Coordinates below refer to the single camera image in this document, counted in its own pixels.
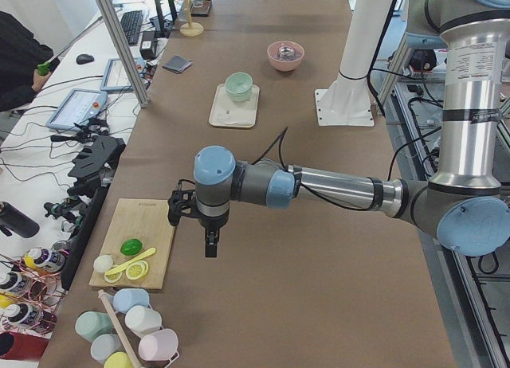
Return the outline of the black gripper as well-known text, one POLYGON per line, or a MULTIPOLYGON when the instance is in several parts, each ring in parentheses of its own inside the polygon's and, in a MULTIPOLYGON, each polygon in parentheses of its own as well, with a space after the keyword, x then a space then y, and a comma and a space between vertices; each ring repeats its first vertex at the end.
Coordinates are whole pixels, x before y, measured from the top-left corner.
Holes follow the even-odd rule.
POLYGON ((205 257, 215 258, 218 255, 219 229, 227 223, 230 211, 227 210, 222 215, 215 217, 200 212, 195 189, 184 190, 183 182, 194 184, 189 179, 178 180, 176 189, 172 191, 167 201, 169 206, 168 221, 170 225, 177 226, 181 217, 197 219, 205 229, 205 257))

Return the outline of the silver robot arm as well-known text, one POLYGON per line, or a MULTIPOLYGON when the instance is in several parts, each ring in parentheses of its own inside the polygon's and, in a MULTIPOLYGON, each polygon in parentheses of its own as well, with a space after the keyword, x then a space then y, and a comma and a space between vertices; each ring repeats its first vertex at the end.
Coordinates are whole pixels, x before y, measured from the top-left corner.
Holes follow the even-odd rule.
POLYGON ((176 189, 168 220, 195 218, 214 257, 233 201, 273 209, 310 193, 353 211, 406 221, 465 256, 483 256, 509 236, 509 208, 492 174, 499 92, 509 39, 509 0, 410 0, 407 32, 448 50, 437 171, 427 181, 357 177, 258 159, 210 146, 194 160, 194 188, 176 189))

